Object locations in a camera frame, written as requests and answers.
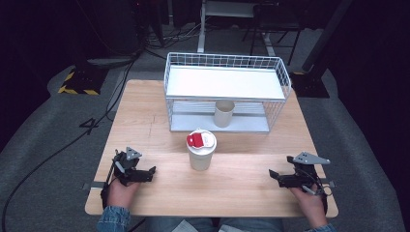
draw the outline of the black chair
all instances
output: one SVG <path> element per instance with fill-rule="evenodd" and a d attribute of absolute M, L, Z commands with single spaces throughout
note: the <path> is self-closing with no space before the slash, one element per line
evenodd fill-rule
<path fill-rule="evenodd" d="M 255 47 L 255 38 L 258 33 L 276 33 L 280 32 L 283 35 L 275 44 L 275 47 L 292 47 L 290 52 L 290 57 L 287 65 L 290 62 L 295 51 L 296 44 L 298 42 L 299 36 L 301 34 L 301 25 L 296 14 L 293 11 L 291 5 L 284 1 L 261 1 L 259 4 L 253 7 L 253 21 L 250 27 L 253 28 L 252 44 L 250 46 L 250 55 L 253 53 L 253 48 Z M 245 40 L 248 35 L 249 29 L 244 35 L 242 41 Z M 288 32 L 296 32 L 296 38 L 293 45 L 283 45 L 279 44 L 281 40 L 287 35 Z"/>

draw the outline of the shelf top tier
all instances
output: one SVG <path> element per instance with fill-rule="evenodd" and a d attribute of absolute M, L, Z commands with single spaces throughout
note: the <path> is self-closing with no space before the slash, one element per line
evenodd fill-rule
<path fill-rule="evenodd" d="M 285 101 L 275 70 L 172 65 L 166 97 Z"/>

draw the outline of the hand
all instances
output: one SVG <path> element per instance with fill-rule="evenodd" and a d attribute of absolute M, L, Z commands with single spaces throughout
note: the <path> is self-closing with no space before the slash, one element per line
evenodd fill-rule
<path fill-rule="evenodd" d="M 299 207 L 301 207 L 312 229 L 328 224 L 320 195 L 303 192 L 300 188 L 289 188 L 289 190 L 298 199 Z M 317 185 L 313 185 L 312 190 L 317 191 Z"/>
<path fill-rule="evenodd" d="M 109 185 L 107 206 L 119 206 L 128 209 L 140 185 L 141 183 L 129 183 L 125 187 L 118 179 L 113 180 Z"/>

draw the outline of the blue sleeve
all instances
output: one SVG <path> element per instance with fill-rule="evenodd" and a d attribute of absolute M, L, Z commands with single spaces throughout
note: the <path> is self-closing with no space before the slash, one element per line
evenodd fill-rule
<path fill-rule="evenodd" d="M 305 232 L 336 232 L 335 228 L 329 223 L 327 225 L 320 226 L 315 229 L 309 229 Z"/>
<path fill-rule="evenodd" d="M 100 232 L 122 232 L 127 231 L 130 223 L 130 211 L 118 206 L 107 206 L 103 210 L 102 217 L 97 223 Z"/>

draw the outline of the red lid tab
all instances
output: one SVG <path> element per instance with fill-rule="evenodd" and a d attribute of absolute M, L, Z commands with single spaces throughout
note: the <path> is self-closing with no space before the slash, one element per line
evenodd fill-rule
<path fill-rule="evenodd" d="M 204 146 L 201 133 L 193 133 L 187 136 L 187 143 L 190 147 L 201 148 Z"/>

